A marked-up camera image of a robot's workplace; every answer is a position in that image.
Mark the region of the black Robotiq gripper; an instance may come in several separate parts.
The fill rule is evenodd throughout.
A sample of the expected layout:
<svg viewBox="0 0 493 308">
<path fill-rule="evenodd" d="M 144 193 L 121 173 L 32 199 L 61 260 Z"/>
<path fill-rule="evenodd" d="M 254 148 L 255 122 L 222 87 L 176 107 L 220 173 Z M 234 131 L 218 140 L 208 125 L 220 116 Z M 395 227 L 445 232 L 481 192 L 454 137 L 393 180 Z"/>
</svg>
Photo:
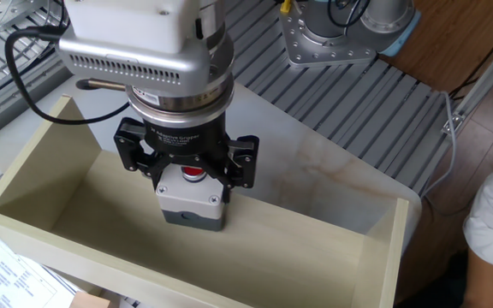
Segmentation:
<svg viewBox="0 0 493 308">
<path fill-rule="evenodd" d="M 223 184 L 222 200 L 228 204 L 233 188 L 254 186 L 259 138 L 246 135 L 231 139 L 226 134 L 225 119 L 225 114 L 221 114 L 200 126 L 170 128 L 124 117 L 114 141 L 124 168 L 139 170 L 151 180 L 154 189 L 165 168 L 165 156 L 161 153 L 203 157 L 205 170 Z M 151 153 L 145 152 L 143 140 L 153 149 Z"/>
</svg>

